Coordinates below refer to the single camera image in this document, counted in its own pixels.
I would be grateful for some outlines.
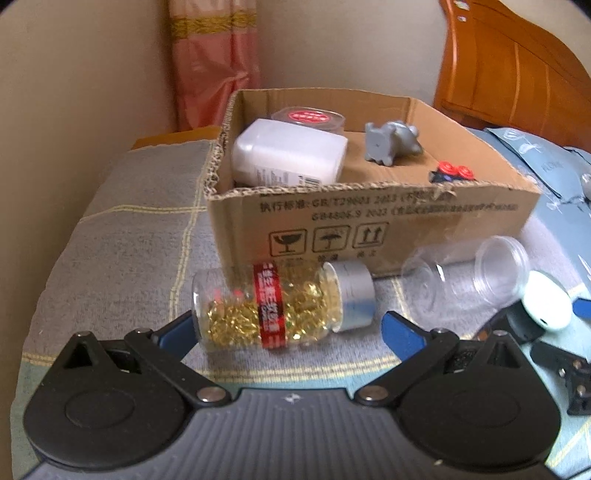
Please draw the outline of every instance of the wall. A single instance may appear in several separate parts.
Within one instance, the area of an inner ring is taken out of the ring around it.
[[[591,72],[591,21],[570,0],[502,0]],[[431,103],[447,25],[438,0],[259,0],[266,86],[332,86]]]
[[[17,0],[0,15],[0,472],[28,323],[108,162],[174,130],[164,0]]]

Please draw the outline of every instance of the open cardboard box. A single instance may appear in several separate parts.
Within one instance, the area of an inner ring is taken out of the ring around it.
[[[257,118],[286,106],[341,113],[349,139],[341,183],[234,188],[231,152]],[[365,161],[365,124],[416,125],[424,154],[392,167]],[[447,160],[477,181],[431,184]],[[419,100],[358,90],[241,90],[228,104],[204,191],[223,265],[304,258],[361,259],[373,275],[395,274],[419,246],[519,234],[540,191],[492,147]]]

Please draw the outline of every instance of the silver bolt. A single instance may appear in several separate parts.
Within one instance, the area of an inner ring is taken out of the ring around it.
[[[365,401],[382,401],[388,398],[388,390],[380,385],[366,385],[359,390],[359,396]]]
[[[197,398],[208,403],[215,403],[226,398],[226,391],[222,387],[204,387],[197,392]]]

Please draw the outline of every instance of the transparent bottle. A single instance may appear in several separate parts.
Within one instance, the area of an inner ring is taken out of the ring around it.
[[[530,260],[515,238],[429,245],[402,266],[400,283],[410,317],[423,328],[462,328],[519,300]]]
[[[371,275],[357,261],[263,262],[193,279],[195,331],[207,349],[306,345],[367,326],[374,312]]]

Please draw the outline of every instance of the shipping symbol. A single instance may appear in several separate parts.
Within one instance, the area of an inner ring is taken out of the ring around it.
[[[378,247],[384,243],[388,222],[363,223],[357,227],[353,248]]]
[[[269,233],[269,249],[272,257],[301,255],[306,252],[305,229]]]
[[[312,240],[313,252],[335,252],[347,247],[349,240],[349,225],[321,226],[314,230]]]

